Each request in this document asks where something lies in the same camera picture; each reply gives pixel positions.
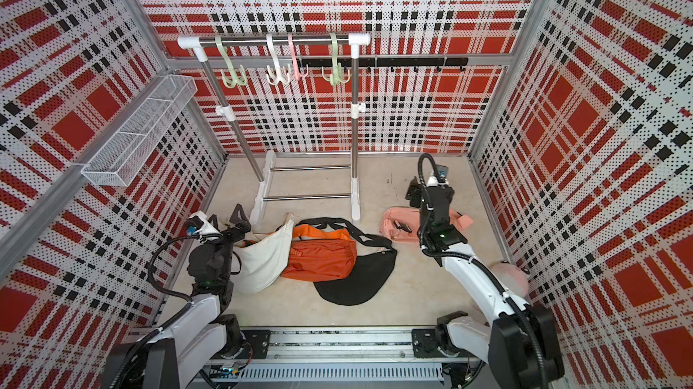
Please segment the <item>pink fanny pack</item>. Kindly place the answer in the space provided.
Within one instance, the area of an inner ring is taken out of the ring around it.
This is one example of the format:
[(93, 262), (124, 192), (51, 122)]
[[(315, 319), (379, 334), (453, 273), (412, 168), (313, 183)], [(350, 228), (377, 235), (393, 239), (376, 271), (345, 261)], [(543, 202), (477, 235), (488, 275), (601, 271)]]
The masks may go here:
[[(456, 210), (449, 211), (451, 224), (462, 232), (469, 228), (473, 219)], [(415, 208), (393, 207), (383, 215), (379, 233), (395, 243), (414, 244), (418, 242), (417, 232), (420, 228), (420, 212)]]

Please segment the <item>black fanny pack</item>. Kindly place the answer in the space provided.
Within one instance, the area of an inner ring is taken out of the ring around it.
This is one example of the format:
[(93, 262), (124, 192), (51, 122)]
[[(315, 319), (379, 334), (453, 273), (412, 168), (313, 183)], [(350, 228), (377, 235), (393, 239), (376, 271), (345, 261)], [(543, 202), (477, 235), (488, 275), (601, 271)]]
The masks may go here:
[(395, 269), (397, 251), (386, 237), (365, 233), (341, 218), (305, 219), (297, 226), (300, 225), (326, 231), (345, 228), (357, 244), (357, 262), (347, 278), (313, 283), (319, 296), (327, 302), (340, 306), (368, 302), (382, 289)]

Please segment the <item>orange fanny pack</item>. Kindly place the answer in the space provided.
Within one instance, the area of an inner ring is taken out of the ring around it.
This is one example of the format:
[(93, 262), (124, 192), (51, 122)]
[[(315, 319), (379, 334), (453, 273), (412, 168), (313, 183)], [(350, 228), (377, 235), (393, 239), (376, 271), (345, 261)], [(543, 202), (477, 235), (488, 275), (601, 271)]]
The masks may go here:
[(300, 225), (292, 231), (287, 266), (281, 277), (312, 283), (347, 278), (357, 262), (357, 244), (345, 228), (319, 230)]

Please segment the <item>cream fanny pack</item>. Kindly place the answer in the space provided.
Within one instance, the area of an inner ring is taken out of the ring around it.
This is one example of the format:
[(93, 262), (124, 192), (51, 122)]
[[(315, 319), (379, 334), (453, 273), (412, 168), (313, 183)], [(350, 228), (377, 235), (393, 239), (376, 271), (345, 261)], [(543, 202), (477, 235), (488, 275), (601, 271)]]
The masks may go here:
[(294, 226), (294, 215), (286, 213), (279, 230), (250, 246), (234, 248), (232, 271), (240, 270), (230, 277), (234, 292), (259, 293), (280, 277), (288, 266)]

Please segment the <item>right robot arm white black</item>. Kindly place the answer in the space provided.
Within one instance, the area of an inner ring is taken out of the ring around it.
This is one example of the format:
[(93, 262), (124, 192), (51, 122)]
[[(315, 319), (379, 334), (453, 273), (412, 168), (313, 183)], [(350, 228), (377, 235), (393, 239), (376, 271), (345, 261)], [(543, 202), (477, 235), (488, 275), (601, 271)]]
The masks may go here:
[(440, 344), (449, 353), (465, 350), (481, 359), (502, 388), (547, 388), (565, 375), (554, 316), (514, 293), (478, 258), (452, 223), (453, 194), (436, 177), (412, 180), (406, 194), (420, 212), (422, 253), (453, 275), (485, 317), (483, 323), (463, 312), (440, 318)]

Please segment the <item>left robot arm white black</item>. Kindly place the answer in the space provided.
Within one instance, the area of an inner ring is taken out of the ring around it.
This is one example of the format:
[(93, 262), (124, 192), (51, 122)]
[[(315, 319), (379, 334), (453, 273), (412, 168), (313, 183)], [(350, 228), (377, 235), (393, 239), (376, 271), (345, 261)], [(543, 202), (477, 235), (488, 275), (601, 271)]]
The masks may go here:
[(198, 211), (185, 223), (183, 240), (195, 240), (188, 259), (193, 279), (190, 293), (175, 292), (155, 281), (154, 263), (169, 248), (165, 242), (147, 266), (147, 281), (155, 290), (182, 299), (184, 306), (168, 320), (130, 333), (108, 354), (102, 374), (104, 388), (184, 388), (196, 376), (211, 379), (204, 367), (215, 356), (234, 356), (250, 348), (231, 303), (233, 276), (242, 270), (234, 245), (250, 232), (251, 224), (236, 205), (230, 225), (220, 230), (216, 216)]

